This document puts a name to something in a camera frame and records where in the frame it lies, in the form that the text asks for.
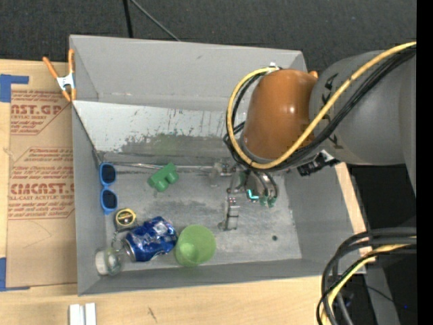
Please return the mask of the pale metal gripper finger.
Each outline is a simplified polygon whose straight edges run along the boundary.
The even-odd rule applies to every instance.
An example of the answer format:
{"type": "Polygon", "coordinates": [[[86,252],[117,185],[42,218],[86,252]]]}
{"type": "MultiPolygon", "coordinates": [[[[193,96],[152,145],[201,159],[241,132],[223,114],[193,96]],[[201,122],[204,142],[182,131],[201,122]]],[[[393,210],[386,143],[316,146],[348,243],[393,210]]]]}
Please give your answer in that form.
{"type": "Polygon", "coordinates": [[[224,177],[231,177],[237,170],[236,165],[224,162],[216,162],[210,169],[209,182],[212,186],[217,186],[224,177]]]}
{"type": "Polygon", "coordinates": [[[240,216],[240,204],[235,197],[229,196],[225,206],[224,219],[219,223],[219,229],[223,231],[236,230],[240,216]]]}

